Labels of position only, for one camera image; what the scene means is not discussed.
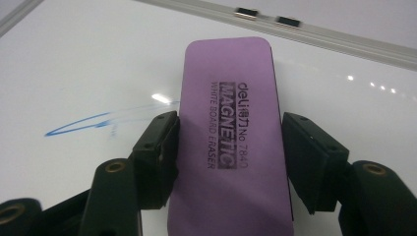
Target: purple eraser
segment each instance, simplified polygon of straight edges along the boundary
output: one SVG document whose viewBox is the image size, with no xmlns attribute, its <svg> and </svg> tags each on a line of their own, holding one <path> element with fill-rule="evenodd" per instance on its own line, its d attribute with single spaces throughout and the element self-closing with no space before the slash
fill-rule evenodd
<svg viewBox="0 0 417 236">
<path fill-rule="evenodd" d="M 268 42 L 195 41 L 185 56 L 170 236 L 293 235 Z"/>
</svg>

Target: whiteboard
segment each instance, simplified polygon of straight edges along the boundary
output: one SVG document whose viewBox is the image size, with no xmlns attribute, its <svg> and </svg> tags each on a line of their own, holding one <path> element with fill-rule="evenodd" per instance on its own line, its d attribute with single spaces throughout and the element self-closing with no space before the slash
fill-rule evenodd
<svg viewBox="0 0 417 236">
<path fill-rule="evenodd" d="M 153 116 L 178 109 L 187 45 L 240 36 L 270 43 L 281 112 L 309 117 L 349 161 L 386 165 L 417 193 L 416 72 L 140 2 L 57 0 L 0 39 L 0 203 L 48 208 L 88 189 L 100 163 L 127 157 Z M 338 210 L 311 216 L 294 191 L 292 203 L 295 235 L 341 235 Z M 167 235 L 166 215 L 144 211 L 145 235 Z"/>
</svg>

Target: eraser label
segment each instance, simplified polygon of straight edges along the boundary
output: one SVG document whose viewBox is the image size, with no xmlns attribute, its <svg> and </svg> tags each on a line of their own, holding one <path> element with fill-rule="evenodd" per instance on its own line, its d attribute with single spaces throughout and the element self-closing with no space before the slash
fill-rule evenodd
<svg viewBox="0 0 417 236">
<path fill-rule="evenodd" d="M 212 82 L 208 124 L 208 168 L 249 166 L 249 87 L 246 83 Z"/>
</svg>

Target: screw hole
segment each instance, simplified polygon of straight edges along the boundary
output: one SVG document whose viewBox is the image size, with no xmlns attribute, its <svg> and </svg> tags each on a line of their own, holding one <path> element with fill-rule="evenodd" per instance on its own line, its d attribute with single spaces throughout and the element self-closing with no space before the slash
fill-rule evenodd
<svg viewBox="0 0 417 236">
<path fill-rule="evenodd" d="M 121 161 L 115 161 L 110 164 L 108 164 L 105 167 L 105 171 L 109 173 L 114 173 L 123 170 L 126 167 L 126 164 Z"/>
<path fill-rule="evenodd" d="M 367 170 L 368 172 L 373 173 L 375 175 L 386 175 L 387 174 L 387 171 L 384 168 L 382 168 L 382 167 L 380 167 L 379 165 L 376 165 L 376 164 L 368 163 L 368 164 L 364 164 L 363 167 L 364 167 L 365 170 Z"/>
<path fill-rule="evenodd" d="M 0 225 L 12 222 L 25 212 L 23 204 L 14 204 L 4 209 L 0 209 Z"/>
</svg>

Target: blue ink scribble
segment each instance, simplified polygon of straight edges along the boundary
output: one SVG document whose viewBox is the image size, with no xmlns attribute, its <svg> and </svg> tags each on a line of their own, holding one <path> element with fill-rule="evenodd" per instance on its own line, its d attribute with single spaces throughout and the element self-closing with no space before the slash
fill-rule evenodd
<svg viewBox="0 0 417 236">
<path fill-rule="evenodd" d="M 94 124 L 94 125 L 87 125 L 87 126 L 83 126 L 83 127 L 78 127 L 78 128 L 74 128 L 74 129 L 65 130 L 65 128 L 68 128 L 70 126 L 74 126 L 74 125 L 80 124 L 82 122 L 85 122 L 85 121 L 88 121 L 88 120 L 92 120 L 92 119 L 95 119 L 97 117 L 105 116 L 105 115 L 108 115 L 108 114 L 110 114 L 110 112 L 105 112 L 105 113 L 102 113 L 102 114 L 99 114 L 99 115 L 94 115 L 94 116 L 91 116 L 89 118 L 86 118 L 86 119 L 82 119 L 82 120 L 73 122 L 71 124 L 65 125 L 65 126 L 60 127 L 60 128 L 58 128 L 56 130 L 53 130 L 51 132 L 48 132 L 48 133 L 46 133 L 45 136 L 46 137 L 56 136 L 56 135 L 62 135 L 62 134 L 65 134 L 65 133 L 79 131 L 79 130 L 88 129 L 88 128 L 100 128 L 100 127 L 108 126 L 108 125 L 111 124 L 111 121 L 110 120 L 102 121 L 102 122 L 97 123 L 97 124 Z"/>
<path fill-rule="evenodd" d="M 116 134 L 115 130 L 117 129 L 117 124 L 127 123 L 127 122 L 145 121 L 145 120 L 151 119 L 150 117 L 147 119 L 132 118 L 132 116 L 142 115 L 146 111 L 157 110 L 161 108 L 170 108 L 170 107 L 172 108 L 171 105 L 175 106 L 178 104 L 179 104 L 179 101 L 174 101 L 174 102 L 171 102 L 170 105 L 168 106 L 159 105 L 159 104 L 158 105 L 144 105 L 144 106 L 139 106 L 139 107 L 134 107 L 134 108 L 129 108 L 129 109 L 123 109 L 123 110 L 119 110 L 115 112 L 104 112 L 104 113 L 93 115 L 88 118 L 81 119 L 79 121 L 72 122 L 68 125 L 59 127 L 58 129 L 55 129 L 53 131 L 46 133 L 45 137 L 63 135 L 63 134 L 67 134 L 67 133 L 71 133 L 75 131 L 81 131 L 81 130 L 90 129 L 90 128 L 102 128 L 102 127 L 106 127 L 109 125 L 113 125 L 111 136 L 114 137 Z M 106 116 L 108 117 L 108 119 L 102 121 L 102 118 Z M 90 122 L 94 122 L 94 120 L 96 119 L 100 119 L 100 120 L 98 120 L 97 123 L 95 124 L 90 123 Z"/>
</svg>

